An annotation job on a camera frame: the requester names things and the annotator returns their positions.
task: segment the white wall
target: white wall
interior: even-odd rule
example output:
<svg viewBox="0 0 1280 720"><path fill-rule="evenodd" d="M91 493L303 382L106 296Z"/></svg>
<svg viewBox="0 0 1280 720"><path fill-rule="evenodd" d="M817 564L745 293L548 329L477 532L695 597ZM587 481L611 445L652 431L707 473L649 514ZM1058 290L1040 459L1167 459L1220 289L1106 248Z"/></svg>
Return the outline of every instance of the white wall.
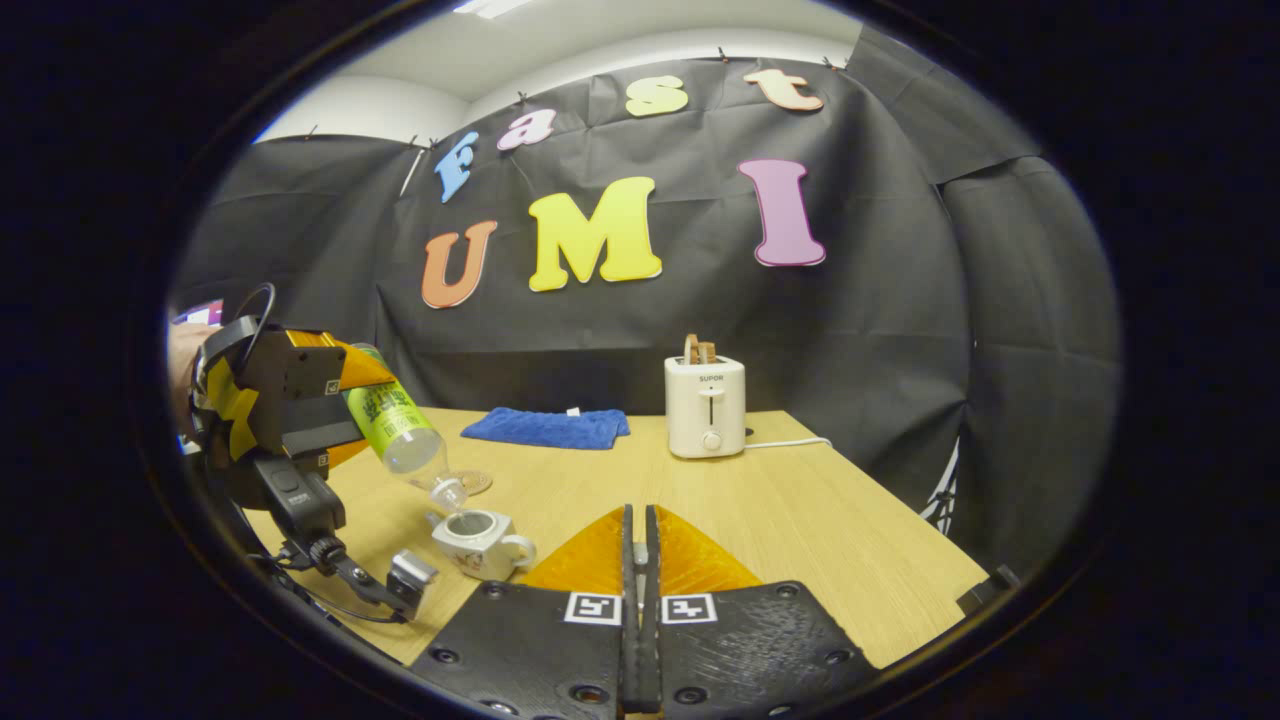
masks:
<svg viewBox="0 0 1280 720"><path fill-rule="evenodd" d="M596 47L511 81L471 102L460 127L517 101L520 99L517 91L535 95L566 82L620 68L685 58L716 58L717 46L723 47L730 58L780 58L822 63L822 58L826 56L832 63L844 65L856 42L858 32L852 37L841 40L749 28L701 28L648 35Z"/></svg>
<svg viewBox="0 0 1280 720"><path fill-rule="evenodd" d="M307 135L364 135L419 145L462 127L467 102L402 79L335 76L303 95L255 142Z"/></svg>
<svg viewBox="0 0 1280 720"><path fill-rule="evenodd" d="M840 40L791 32L749 28L703 28L648 35L596 47L539 68L466 102L419 83L374 76L334 76L293 104L257 138L316 135L362 135L419 145L444 137L520 99L517 91L536 95L545 90L620 68L677 60L714 58L717 46L731 58L781 58L820 63L827 56L842 65L854 50L858 33Z"/></svg>

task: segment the ceiling light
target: ceiling light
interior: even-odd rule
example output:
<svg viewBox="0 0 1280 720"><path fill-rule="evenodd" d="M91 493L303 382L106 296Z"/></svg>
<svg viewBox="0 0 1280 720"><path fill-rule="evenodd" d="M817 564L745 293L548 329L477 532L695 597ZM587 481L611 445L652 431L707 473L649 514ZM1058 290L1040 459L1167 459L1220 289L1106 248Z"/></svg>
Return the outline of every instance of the ceiling light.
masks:
<svg viewBox="0 0 1280 720"><path fill-rule="evenodd" d="M529 3L529 0L471 0L453 9L454 13L475 13L486 20Z"/></svg>

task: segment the blue cloth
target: blue cloth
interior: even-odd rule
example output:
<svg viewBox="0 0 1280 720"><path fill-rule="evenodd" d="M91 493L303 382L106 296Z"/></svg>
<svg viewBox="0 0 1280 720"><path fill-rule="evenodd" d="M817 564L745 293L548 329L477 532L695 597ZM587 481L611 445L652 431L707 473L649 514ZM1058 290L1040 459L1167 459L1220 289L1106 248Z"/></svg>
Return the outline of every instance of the blue cloth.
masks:
<svg viewBox="0 0 1280 720"><path fill-rule="evenodd" d="M621 410L595 410L573 418L511 407L494 407L483 420L462 430L462 437L476 439L572 450L609 450L613 438L628 434L631 427Z"/></svg>

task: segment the power cord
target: power cord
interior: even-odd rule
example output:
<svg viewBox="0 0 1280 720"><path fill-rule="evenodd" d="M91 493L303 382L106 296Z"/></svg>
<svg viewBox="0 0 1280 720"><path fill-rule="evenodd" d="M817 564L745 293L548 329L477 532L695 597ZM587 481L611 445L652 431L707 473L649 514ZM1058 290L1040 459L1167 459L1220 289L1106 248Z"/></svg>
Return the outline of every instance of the power cord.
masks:
<svg viewBox="0 0 1280 720"><path fill-rule="evenodd" d="M824 443L827 443L832 448L836 447L836 446L831 445L831 441L827 439L827 438L824 438L824 437L812 437L809 439L788 439L788 441L783 441L783 442L758 442L755 445L746 445L746 446L742 446L742 447L746 447L746 448L751 448L751 447L785 447L785 446L790 446L790 445L810 445L810 443L814 443L814 442L824 442Z"/></svg>
<svg viewBox="0 0 1280 720"><path fill-rule="evenodd" d="M278 568L280 570L298 570L298 571L303 570L303 568L293 568L292 565L284 565L283 562L280 562L280 560L284 559L284 553L283 552L280 555L276 555L275 557L268 557L265 555L259 555L256 552L252 552L252 553L248 555L248 557L251 557L253 560L264 560L266 562L270 562L271 566ZM393 614L390 618L374 618L374 616L370 616L370 615L361 615L360 612L356 612L355 610L347 610L346 607L338 605L337 602L316 594L316 592L312 591L311 588L303 588L303 589L306 591L307 597L310 597L311 600L323 602L323 603L328 605L329 607L333 607L334 610L337 610L339 612L346 612L347 615L351 615L352 618L360 618L361 620L365 620L365 621L369 621L369 623L383 623L383 624L387 624L387 625L399 625L399 624L402 624L402 623L406 621L404 616L399 615L398 612Z"/></svg>
<svg viewBox="0 0 1280 720"><path fill-rule="evenodd" d="M253 300L253 297L256 297L257 293L262 292L264 290L266 291L266 309L262 310L262 316L259 318L257 320L257 328L253 329L253 337L250 338L248 345L244 347L244 352L241 354L239 366L236 368L237 373L243 370L244 366L248 364L248 355L250 352L253 352L253 346L257 345L257 336L261 334L262 325L266 324L266 319L271 315L271 309L275 307L275 286L271 283L262 283L255 287L253 292L248 293L248 297L244 299L244 302L241 302L239 309L237 309L236 314L232 315L233 320L236 318L239 318L241 313L243 313L244 307L248 305L248 301Z"/></svg>

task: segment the toaster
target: toaster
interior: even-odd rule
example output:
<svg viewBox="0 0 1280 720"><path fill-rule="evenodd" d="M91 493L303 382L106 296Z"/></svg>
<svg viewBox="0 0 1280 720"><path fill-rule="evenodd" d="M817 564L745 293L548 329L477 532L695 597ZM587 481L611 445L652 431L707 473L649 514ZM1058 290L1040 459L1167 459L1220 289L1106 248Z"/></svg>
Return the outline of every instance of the toaster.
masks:
<svg viewBox="0 0 1280 720"><path fill-rule="evenodd" d="M667 445L678 457L723 457L746 445L746 369L719 355L691 365L667 357Z"/></svg>

